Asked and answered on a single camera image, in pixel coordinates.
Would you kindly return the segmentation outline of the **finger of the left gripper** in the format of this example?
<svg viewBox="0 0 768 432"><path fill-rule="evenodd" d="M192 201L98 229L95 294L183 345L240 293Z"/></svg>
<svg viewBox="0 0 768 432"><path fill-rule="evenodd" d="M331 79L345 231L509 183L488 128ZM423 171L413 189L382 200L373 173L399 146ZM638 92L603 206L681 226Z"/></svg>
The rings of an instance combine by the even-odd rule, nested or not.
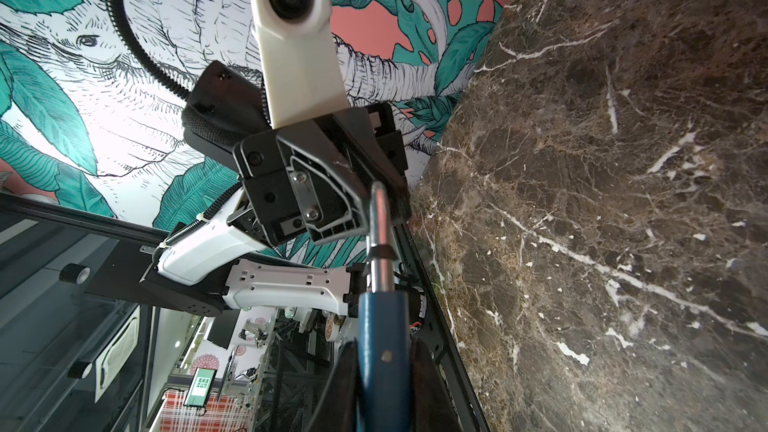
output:
<svg viewBox="0 0 768 432"><path fill-rule="evenodd" d="M321 116L281 127L275 134L298 213L317 245L368 235L371 214L386 204L396 224L396 154L380 144L396 129L382 118Z"/></svg>

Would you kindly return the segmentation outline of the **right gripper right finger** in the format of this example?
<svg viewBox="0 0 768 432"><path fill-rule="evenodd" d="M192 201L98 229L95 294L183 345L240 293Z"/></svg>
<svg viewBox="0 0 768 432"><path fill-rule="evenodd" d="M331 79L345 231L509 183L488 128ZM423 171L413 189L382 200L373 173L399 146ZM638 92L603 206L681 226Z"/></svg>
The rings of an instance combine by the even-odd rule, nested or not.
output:
<svg viewBox="0 0 768 432"><path fill-rule="evenodd" d="M416 432L461 431L447 388L427 345L411 341L412 430Z"/></svg>

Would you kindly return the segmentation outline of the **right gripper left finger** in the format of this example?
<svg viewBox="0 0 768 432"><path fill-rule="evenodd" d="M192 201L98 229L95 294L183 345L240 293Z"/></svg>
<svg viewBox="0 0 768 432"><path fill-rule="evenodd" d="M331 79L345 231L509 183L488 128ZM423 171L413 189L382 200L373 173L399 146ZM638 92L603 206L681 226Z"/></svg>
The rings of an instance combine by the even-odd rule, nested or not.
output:
<svg viewBox="0 0 768 432"><path fill-rule="evenodd" d="M360 389L358 342L346 342L315 408L308 432L354 432Z"/></svg>

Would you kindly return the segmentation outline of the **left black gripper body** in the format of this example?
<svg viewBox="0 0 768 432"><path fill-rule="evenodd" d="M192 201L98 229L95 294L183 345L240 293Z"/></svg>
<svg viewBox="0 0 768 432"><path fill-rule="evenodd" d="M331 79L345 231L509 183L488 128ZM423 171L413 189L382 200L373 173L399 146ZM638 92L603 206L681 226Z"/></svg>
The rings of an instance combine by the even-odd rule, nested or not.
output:
<svg viewBox="0 0 768 432"><path fill-rule="evenodd" d="M380 117L394 126L394 141L389 142L382 138L380 144L396 154L395 225L407 222L410 218L410 193L405 177L408 164L403 135L395 125L392 109L386 104L374 104L348 108L324 116L369 116L371 119ZM276 247L306 233L275 145L277 130L266 130L248 136L233 151L245 194L254 213L251 230L260 241L270 247Z"/></svg>

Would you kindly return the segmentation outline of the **blue padlock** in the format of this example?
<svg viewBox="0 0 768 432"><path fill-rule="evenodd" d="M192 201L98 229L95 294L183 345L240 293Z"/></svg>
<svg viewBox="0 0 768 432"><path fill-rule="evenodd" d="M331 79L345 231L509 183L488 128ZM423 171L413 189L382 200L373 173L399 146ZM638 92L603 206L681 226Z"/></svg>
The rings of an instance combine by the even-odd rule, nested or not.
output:
<svg viewBox="0 0 768 432"><path fill-rule="evenodd" d="M408 431L411 427L411 367L408 303L394 281L398 259L391 240L385 186L372 184L369 204L370 290L360 299L361 396L364 431Z"/></svg>

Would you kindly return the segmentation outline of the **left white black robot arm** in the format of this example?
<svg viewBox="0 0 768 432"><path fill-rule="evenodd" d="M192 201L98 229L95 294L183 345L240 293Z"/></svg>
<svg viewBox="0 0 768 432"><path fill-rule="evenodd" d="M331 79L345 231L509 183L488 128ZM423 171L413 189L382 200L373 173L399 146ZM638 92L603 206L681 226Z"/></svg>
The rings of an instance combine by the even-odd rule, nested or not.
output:
<svg viewBox="0 0 768 432"><path fill-rule="evenodd" d="M187 142L238 173L207 211L155 249L143 284L203 316L250 306L355 315L362 294L391 290L391 229L412 214L403 140L387 107L348 103L330 0L250 0L261 83L214 61L193 88L148 55L125 0L105 2L131 54L184 101ZM317 245L366 236L369 277L256 261L257 252L301 234Z"/></svg>

